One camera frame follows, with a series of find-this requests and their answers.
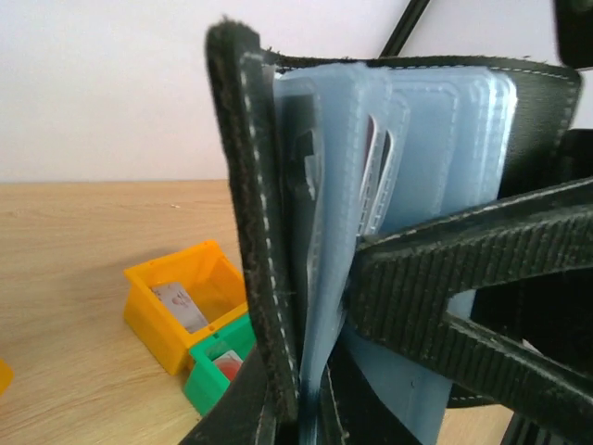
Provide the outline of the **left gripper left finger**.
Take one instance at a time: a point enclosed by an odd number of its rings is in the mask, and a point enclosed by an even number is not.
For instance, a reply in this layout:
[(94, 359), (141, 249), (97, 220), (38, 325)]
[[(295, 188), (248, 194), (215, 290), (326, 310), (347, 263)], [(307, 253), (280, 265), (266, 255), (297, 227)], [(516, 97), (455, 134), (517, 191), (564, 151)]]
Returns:
[(273, 445), (277, 419), (263, 360), (254, 348), (214, 408), (182, 445)]

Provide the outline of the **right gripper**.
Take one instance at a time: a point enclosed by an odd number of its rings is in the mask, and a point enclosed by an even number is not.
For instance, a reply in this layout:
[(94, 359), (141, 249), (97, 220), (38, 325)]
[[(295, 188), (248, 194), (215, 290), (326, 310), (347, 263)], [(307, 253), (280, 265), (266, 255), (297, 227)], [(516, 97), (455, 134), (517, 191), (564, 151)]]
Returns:
[(591, 352), (591, 174), (592, 131), (571, 130), (553, 178), (581, 180), (365, 240), (350, 275), (354, 329), (556, 434), (590, 435), (590, 377), (450, 314), (448, 303), (511, 283), (514, 335), (541, 352)]

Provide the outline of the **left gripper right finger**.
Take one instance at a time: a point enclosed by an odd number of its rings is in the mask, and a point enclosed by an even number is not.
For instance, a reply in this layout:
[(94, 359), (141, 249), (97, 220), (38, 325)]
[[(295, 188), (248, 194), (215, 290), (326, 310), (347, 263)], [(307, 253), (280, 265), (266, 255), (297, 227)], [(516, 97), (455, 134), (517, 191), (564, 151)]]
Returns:
[(414, 445), (417, 439), (379, 400), (343, 343), (322, 375), (323, 444)]

